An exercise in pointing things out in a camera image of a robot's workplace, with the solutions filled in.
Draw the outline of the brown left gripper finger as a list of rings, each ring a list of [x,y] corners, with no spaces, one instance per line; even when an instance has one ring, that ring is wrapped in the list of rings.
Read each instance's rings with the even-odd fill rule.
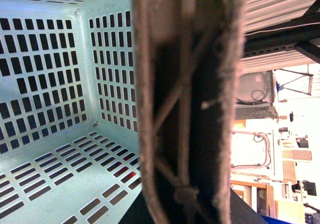
[[[142,193],[157,224],[229,224],[247,0],[132,0]]]

